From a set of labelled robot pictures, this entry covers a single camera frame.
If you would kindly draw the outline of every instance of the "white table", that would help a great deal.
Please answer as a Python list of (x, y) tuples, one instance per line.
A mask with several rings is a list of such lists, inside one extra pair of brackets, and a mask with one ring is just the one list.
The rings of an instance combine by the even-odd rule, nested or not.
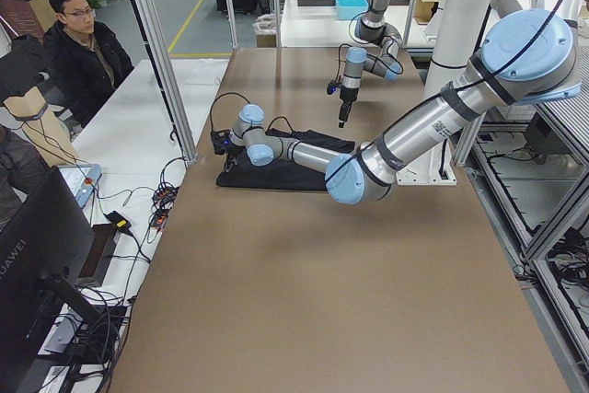
[[(403, 35), (408, 8), (390, 6), (385, 20)], [(350, 20), (338, 20), (335, 6), (299, 6), (297, 0), (284, 0), (281, 20), (282, 45), (286, 47), (334, 47), (342, 43), (357, 46), (352, 39), (354, 25)], [(425, 26), (412, 20), (409, 48), (433, 48), (435, 40), (428, 40)]]
[[(192, 135), (198, 140), (227, 60), (173, 60)], [(83, 160), (103, 173), (159, 173), (181, 155), (152, 66), (141, 61), (97, 116), (74, 140)]]
[[(227, 64), (228, 60), (172, 61), (195, 140), (201, 136)], [(142, 242), (152, 213), (151, 189), (157, 187), (164, 165), (181, 156), (178, 143), (169, 139), (170, 131), (171, 123), (151, 63), (143, 60), (74, 141), (81, 159), (98, 163), (102, 168), (98, 183), (101, 200), (90, 199), (84, 209), (91, 224), (107, 223), (102, 214), (117, 211), (130, 221), (131, 231)], [(166, 169), (166, 181), (179, 186), (185, 171), (184, 163), (175, 161)], [(132, 190), (136, 191), (126, 201)], [(148, 241), (142, 245), (147, 257), (153, 257), (160, 237), (161, 234), (151, 229)], [(134, 257), (136, 253), (135, 241), (121, 235), (114, 255)], [(133, 260), (113, 258), (97, 290), (112, 294), (105, 295), (110, 304), (117, 302), (113, 295), (129, 299), (138, 293), (147, 270), (148, 264), (140, 260), (133, 265)], [(101, 304), (96, 293), (90, 290), (83, 293)], [(85, 365), (82, 372), (101, 368)], [(76, 383), (73, 391), (93, 393), (99, 381), (99, 376), (89, 378)]]

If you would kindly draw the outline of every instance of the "light blue joint cap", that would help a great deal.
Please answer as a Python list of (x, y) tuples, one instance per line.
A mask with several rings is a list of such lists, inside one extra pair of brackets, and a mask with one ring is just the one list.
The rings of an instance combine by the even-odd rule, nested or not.
[(334, 177), (327, 183), (329, 195), (336, 201), (344, 204), (356, 204), (362, 200), (364, 195), (364, 173), (356, 159), (350, 160), (350, 154), (340, 154), (333, 157), (325, 171), (326, 179), (338, 170)]
[(537, 105), (538, 103), (546, 103), (548, 101), (566, 100), (567, 98), (577, 97), (579, 94), (581, 94), (581, 82), (571, 87), (555, 89), (544, 94), (530, 94), (517, 103), (514, 103), (514, 106)]
[(366, 50), (351, 47), (346, 54), (346, 60), (352, 64), (363, 64), (366, 61)]
[[(545, 9), (528, 9), (497, 22), (482, 46), (481, 60), (487, 69), (494, 73), (509, 62), (532, 40), (548, 16)], [(548, 75), (566, 60), (573, 44), (571, 28), (555, 16), (532, 46), (497, 76), (523, 82)]]
[(393, 80), (397, 80), (398, 73), (401, 72), (401, 65), (397, 62), (392, 63), (388, 69), (387, 73), (385, 74), (385, 79), (392, 82)]
[(251, 125), (262, 124), (264, 121), (264, 110), (258, 105), (250, 103), (239, 112), (239, 119)]
[(267, 144), (253, 144), (248, 148), (248, 157), (252, 165), (266, 166), (274, 159), (274, 153)]

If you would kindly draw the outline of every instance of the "black jacket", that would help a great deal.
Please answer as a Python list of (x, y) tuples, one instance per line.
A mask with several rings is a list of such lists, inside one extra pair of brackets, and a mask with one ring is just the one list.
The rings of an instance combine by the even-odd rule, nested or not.
[(109, 27), (94, 22), (94, 37), (112, 66), (114, 87), (98, 56), (72, 40), (65, 33), (64, 24), (56, 21), (43, 37), (50, 57), (50, 76), (66, 96), (67, 108), (82, 126), (88, 124), (133, 70), (129, 55)]

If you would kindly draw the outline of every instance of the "folded black fabric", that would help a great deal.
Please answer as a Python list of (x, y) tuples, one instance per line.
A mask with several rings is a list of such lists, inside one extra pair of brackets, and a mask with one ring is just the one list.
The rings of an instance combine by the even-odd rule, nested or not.
[[(350, 153), (354, 142), (317, 133), (315, 131), (285, 133), (270, 129), (274, 137), (296, 138), (301, 142), (341, 153)], [(285, 191), (325, 191), (325, 176), (321, 172), (303, 168), (286, 160), (274, 160), (269, 165), (255, 167), (246, 152), (236, 156), (236, 164), (217, 177), (217, 186), (228, 188), (274, 189)]]

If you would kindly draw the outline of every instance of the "yellow floor line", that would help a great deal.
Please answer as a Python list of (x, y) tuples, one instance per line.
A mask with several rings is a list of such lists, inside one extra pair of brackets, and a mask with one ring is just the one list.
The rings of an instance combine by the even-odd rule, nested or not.
[(194, 15), (198, 11), (198, 9), (201, 7), (202, 2), (204, 2), (204, 0), (199, 0), (197, 2), (197, 4), (194, 6), (194, 8), (192, 9), (192, 11), (189, 14), (189, 16), (186, 17), (186, 20), (184, 20), (184, 23), (182, 24), (182, 26), (180, 27), (180, 30), (178, 31), (178, 34), (176, 34), (176, 37), (174, 38), (174, 40), (167, 47), (167, 52), (174, 51), (174, 48), (176, 47), (176, 44), (178, 43), (178, 40), (180, 40), (180, 37), (182, 37), (182, 34), (184, 34), (184, 31), (186, 30), (186, 28), (191, 23), (192, 18), (194, 17)]
[(188, 52), (173, 53), (169, 57), (172, 59), (193, 59), (197, 57), (231, 57), (231, 52)]

